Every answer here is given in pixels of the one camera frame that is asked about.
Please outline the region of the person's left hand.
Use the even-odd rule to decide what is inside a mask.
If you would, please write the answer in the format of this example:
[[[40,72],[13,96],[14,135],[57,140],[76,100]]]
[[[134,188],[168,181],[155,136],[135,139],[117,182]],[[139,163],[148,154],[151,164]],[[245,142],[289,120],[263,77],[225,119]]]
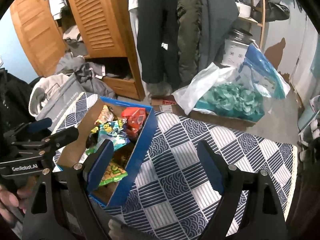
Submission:
[[[18,189],[16,193],[10,192],[1,184],[1,216],[11,228],[17,224],[18,218],[10,209],[18,208],[23,213],[26,212],[28,199],[32,195],[36,182],[36,177],[29,177],[27,183]]]

